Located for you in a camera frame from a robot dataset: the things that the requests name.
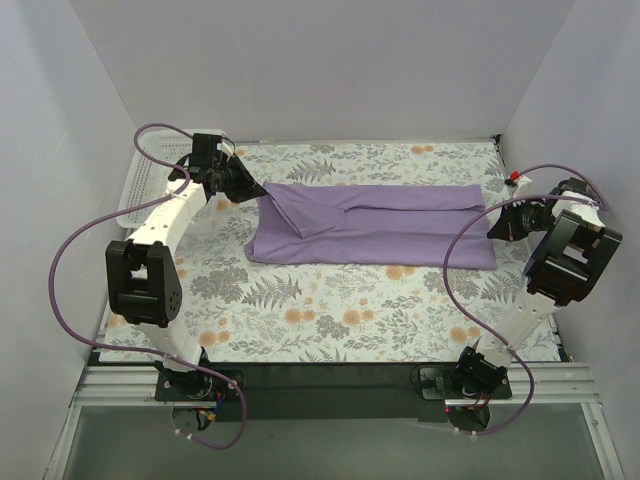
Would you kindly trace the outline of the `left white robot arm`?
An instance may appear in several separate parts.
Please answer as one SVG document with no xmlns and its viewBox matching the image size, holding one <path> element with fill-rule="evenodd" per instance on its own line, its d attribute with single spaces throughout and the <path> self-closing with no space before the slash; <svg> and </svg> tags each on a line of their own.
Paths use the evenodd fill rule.
<svg viewBox="0 0 640 480">
<path fill-rule="evenodd" d="M 179 318 L 183 293 L 173 254 L 212 196 L 223 193 L 234 203 L 253 200 L 266 191 L 250 175 L 224 135 L 194 133 L 191 152 L 168 176 L 168 200 L 155 206 L 124 241 L 106 249 L 111 310 L 142 331 L 162 354 L 156 368 L 171 387 L 190 399 L 205 399 L 213 390 L 204 349 Z"/>
</svg>

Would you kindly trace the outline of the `purple t shirt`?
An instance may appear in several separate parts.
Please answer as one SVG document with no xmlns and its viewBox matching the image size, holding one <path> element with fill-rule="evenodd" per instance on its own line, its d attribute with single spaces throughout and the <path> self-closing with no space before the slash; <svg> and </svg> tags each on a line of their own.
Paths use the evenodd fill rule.
<svg viewBox="0 0 640 480">
<path fill-rule="evenodd" d="M 292 186 L 268 183 L 245 247 L 253 262 L 494 270 L 479 185 Z"/>
</svg>

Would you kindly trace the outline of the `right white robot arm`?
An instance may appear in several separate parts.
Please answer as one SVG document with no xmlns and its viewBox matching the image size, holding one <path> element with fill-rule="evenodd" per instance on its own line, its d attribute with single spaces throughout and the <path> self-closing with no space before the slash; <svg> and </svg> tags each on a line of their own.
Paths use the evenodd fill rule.
<svg viewBox="0 0 640 480">
<path fill-rule="evenodd" d="M 524 286 L 504 319 L 462 351 L 450 382 L 464 397 L 489 396 L 503 385 L 513 354 L 547 317 L 591 293 L 623 240 L 601 221 L 604 201 L 589 182 L 571 177 L 545 197 L 525 196 L 529 182 L 519 173 L 506 180 L 515 198 L 501 206 L 487 237 L 507 242 L 533 232 L 544 237 L 524 268 Z"/>
</svg>

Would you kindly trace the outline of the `white plastic mesh basket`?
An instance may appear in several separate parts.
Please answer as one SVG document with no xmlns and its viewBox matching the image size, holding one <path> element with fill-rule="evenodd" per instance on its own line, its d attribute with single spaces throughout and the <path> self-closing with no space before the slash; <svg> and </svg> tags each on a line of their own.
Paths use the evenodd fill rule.
<svg viewBox="0 0 640 480">
<path fill-rule="evenodd" d="M 170 129 L 152 129 L 139 137 L 139 144 L 147 154 L 175 164 L 191 152 L 192 141 Z M 150 161 L 135 150 L 118 209 L 131 208 L 163 196 L 169 173 L 168 168 Z M 135 230 L 142 225 L 151 211 L 152 208 L 147 208 L 128 213 L 118 217 L 116 222 L 121 228 Z M 209 233 L 213 228 L 215 212 L 216 205 L 212 200 L 195 215 L 187 233 Z"/>
</svg>

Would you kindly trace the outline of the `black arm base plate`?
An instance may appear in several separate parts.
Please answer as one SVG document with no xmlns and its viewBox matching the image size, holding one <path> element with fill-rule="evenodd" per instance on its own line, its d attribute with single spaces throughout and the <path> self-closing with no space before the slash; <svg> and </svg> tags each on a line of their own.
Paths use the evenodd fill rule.
<svg viewBox="0 0 640 480">
<path fill-rule="evenodd" d="M 512 392 L 501 379 L 493 392 L 463 381 L 452 362 L 218 363 L 213 377 L 175 372 L 156 363 L 155 399 L 219 422 L 416 418 L 444 422 L 445 403 L 484 409 L 486 399 Z"/>
</svg>

